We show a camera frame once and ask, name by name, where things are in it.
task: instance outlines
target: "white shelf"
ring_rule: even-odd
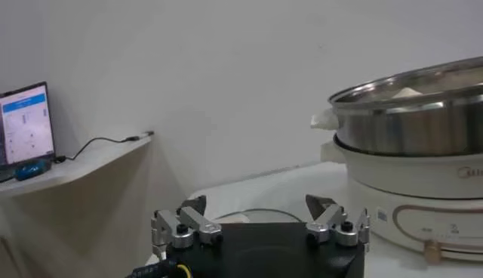
[[[92,146],[75,161],[66,160],[64,163],[53,164],[52,169],[42,175],[24,181],[13,179],[0,184],[0,198],[18,196],[78,180],[150,141],[151,137],[145,137],[123,144],[106,144],[98,148]]]

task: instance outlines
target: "table surface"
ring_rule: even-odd
[[[354,210],[347,203],[349,190],[346,168],[330,162],[200,190],[190,198],[206,195],[208,205],[205,217],[208,219],[245,209],[271,208],[310,221],[305,204],[306,194],[330,197],[349,211]],[[152,256],[148,263],[156,261],[156,257]],[[440,265],[428,266],[420,253],[396,246],[372,234],[365,271],[365,276],[371,278],[388,275],[391,278],[481,278],[483,263],[444,260]]]

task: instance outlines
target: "cable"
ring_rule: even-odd
[[[155,264],[138,267],[126,278],[159,278],[168,277],[173,270],[176,269],[176,262],[173,260],[164,260]]]
[[[73,157],[57,156],[57,157],[54,158],[54,163],[62,163],[64,161],[66,161],[66,159],[71,160],[71,161],[75,160],[77,158],[77,156],[79,154],[81,154],[85,150],[85,148],[87,148],[89,146],[89,144],[91,144],[94,141],[102,140],[102,141],[108,141],[108,142],[112,142],[112,143],[116,143],[116,144],[122,144],[122,143],[125,143],[125,142],[138,141],[140,139],[151,136],[153,134],[154,134],[154,131],[147,131],[147,132],[144,132],[142,135],[130,136],[130,137],[126,137],[122,140],[116,140],[116,139],[111,139],[111,138],[107,138],[107,137],[94,137],[94,138],[90,139]]]
[[[215,220],[220,219],[220,218],[225,218],[225,217],[228,217],[228,216],[232,216],[232,215],[242,214],[244,212],[278,212],[278,213],[282,213],[283,215],[288,215],[288,216],[292,217],[297,222],[303,222],[302,219],[298,218],[295,215],[292,215],[291,213],[284,212],[284,211],[281,211],[279,209],[274,209],[274,208],[271,208],[271,209],[270,208],[250,208],[250,209],[245,209],[244,211],[240,211],[240,212],[230,212],[230,213],[227,213],[225,215],[218,216],[217,218],[215,218]]]
[[[184,271],[184,273],[186,274],[186,278],[193,278],[193,276],[191,275],[191,271],[189,271],[189,268],[186,265],[178,264],[176,267]]]
[[[124,142],[127,142],[126,139],[123,139],[123,140],[114,140],[114,139],[110,139],[110,138],[107,138],[107,137],[95,137],[95,138],[92,138],[90,139],[73,157],[68,157],[66,156],[66,159],[68,160],[75,160],[77,158],[77,156],[79,154],[82,153],[82,151],[85,150],[86,147],[89,146],[90,143],[94,142],[94,141],[97,141],[97,140],[104,140],[104,141],[109,141],[109,142],[113,142],[113,143],[117,143],[117,144],[120,144],[120,143],[124,143]]]

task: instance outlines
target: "gold trim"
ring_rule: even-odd
[[[461,214],[483,214],[483,208],[477,209],[456,209],[456,208],[430,208],[420,205],[400,205],[397,207],[394,212],[392,213],[392,222],[398,228],[398,230],[404,234],[405,236],[409,237],[410,239],[416,240],[418,242],[425,242],[424,239],[418,239],[415,236],[410,235],[408,232],[402,229],[402,226],[398,222],[398,214],[399,212],[405,209],[413,209],[413,210],[420,210],[424,212],[450,212],[450,213],[461,213]],[[456,249],[468,249],[468,250],[483,250],[483,246],[470,246],[464,244],[454,244],[454,243],[444,243],[440,242],[441,247],[446,248],[456,248]]]

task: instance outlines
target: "stainless steel pot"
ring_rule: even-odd
[[[420,95],[393,98],[403,88]],[[384,156],[483,153],[483,57],[378,79],[329,98],[336,140]]]

